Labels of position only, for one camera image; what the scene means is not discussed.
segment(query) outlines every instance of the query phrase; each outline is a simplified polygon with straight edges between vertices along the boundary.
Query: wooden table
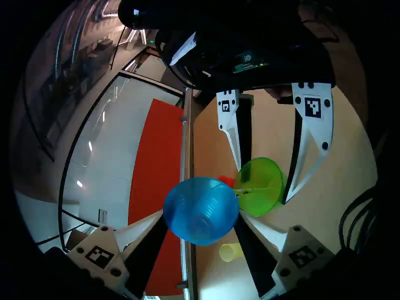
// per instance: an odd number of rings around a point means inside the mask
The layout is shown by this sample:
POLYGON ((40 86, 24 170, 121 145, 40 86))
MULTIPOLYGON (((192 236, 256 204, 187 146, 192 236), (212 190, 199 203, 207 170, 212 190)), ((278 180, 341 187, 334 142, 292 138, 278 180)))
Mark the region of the wooden table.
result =
MULTIPOLYGON (((277 104, 263 89, 246 94, 254 95, 252 158, 270 158, 287 175, 293 148, 295 108, 293 105, 277 104)), ((335 87, 332 94, 334 127, 329 156, 288 204, 267 213, 260 220, 282 230, 300 224, 336 253, 340 249, 338 224, 345 208, 373 186, 378 176, 373 150, 360 118, 339 88, 335 87)), ((218 129, 215 100, 195 120, 193 136, 196 177, 236 176, 227 137, 218 129)), ((308 170, 318 156, 316 145, 311 144, 304 170, 308 170)), ((345 224, 345 233, 349 225, 345 224)), ((219 257, 218 250, 222 244, 237 241, 232 229, 218 242, 196 247, 200 300, 258 299, 246 260, 242 257, 226 263, 219 257)))

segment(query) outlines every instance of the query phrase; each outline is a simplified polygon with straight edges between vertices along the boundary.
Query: green plastic cup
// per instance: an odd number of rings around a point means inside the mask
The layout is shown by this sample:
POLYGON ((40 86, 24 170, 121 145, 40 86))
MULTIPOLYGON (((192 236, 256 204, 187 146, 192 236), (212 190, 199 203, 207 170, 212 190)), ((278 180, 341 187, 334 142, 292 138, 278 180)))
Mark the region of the green plastic cup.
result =
POLYGON ((266 157, 258 157, 246 163, 234 183, 239 207, 255 217, 279 207, 284 189, 284 174, 273 160, 266 157))

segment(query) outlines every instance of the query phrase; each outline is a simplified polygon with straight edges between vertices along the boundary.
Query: blue plastic cup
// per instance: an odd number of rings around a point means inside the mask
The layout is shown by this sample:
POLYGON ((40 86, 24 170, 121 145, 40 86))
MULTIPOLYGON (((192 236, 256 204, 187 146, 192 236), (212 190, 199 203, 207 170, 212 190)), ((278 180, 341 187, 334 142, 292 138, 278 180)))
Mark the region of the blue plastic cup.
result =
POLYGON ((239 202, 228 185, 214 178, 182 181, 166 196, 163 215, 179 238, 208 246, 226 235, 239 215, 239 202))

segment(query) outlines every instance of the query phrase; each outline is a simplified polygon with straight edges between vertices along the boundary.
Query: red panel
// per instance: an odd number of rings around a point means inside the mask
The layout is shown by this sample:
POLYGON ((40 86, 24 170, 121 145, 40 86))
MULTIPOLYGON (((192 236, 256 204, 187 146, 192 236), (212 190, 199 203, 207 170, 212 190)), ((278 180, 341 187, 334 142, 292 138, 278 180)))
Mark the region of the red panel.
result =
MULTIPOLYGON (((163 208, 170 190, 180 182, 183 110, 153 99, 133 169, 128 224, 163 208)), ((146 286, 149 296, 181 295, 180 240, 168 230, 146 286)))

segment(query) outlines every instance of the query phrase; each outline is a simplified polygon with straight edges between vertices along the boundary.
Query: translucent cup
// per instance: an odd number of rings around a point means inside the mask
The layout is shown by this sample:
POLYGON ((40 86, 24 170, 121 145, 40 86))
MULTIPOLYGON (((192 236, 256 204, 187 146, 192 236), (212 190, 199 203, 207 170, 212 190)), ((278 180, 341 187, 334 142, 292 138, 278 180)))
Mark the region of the translucent cup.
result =
POLYGON ((239 215, 232 188, 208 177, 182 181, 167 195, 163 215, 168 228, 179 238, 208 246, 226 235, 239 215))
POLYGON ((244 254, 241 244, 235 242, 231 244, 223 244, 219 247, 219 256, 224 262, 229 263, 237 258, 243 257, 244 254))
POLYGON ((271 159, 258 157, 246 163, 237 174, 234 189, 240 208, 259 217, 279 205, 285 188, 285 176, 271 159))

